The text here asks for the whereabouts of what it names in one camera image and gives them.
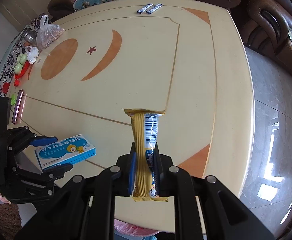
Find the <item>person's left hand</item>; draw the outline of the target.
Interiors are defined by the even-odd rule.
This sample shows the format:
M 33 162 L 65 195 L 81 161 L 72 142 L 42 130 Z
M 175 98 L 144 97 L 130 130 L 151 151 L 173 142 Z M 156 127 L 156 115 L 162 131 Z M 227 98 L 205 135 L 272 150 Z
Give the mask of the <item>person's left hand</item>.
M 11 202 L 0 194 L 0 204 L 11 204 Z

